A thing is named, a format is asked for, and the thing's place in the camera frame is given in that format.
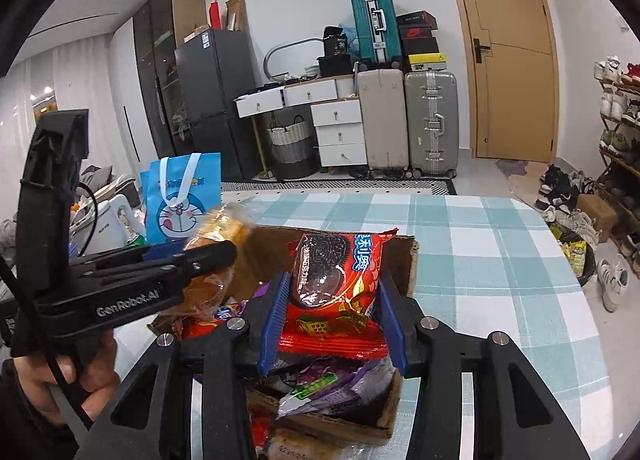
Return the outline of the person's left hand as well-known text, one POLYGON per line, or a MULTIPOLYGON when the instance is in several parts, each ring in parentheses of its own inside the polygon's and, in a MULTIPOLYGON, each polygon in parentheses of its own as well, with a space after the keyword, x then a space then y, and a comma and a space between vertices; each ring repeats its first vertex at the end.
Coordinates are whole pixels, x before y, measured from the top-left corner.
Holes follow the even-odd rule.
MULTIPOLYGON (((102 333, 98 351, 92 362, 82 370, 80 385, 88 397, 81 408, 92 420, 96 420, 119 387, 119 375, 115 371, 117 342, 114 331, 102 333)), ((56 426, 65 424, 58 403, 51 393, 51 386, 58 384, 42 354, 13 359, 18 382, 35 410, 56 426)))

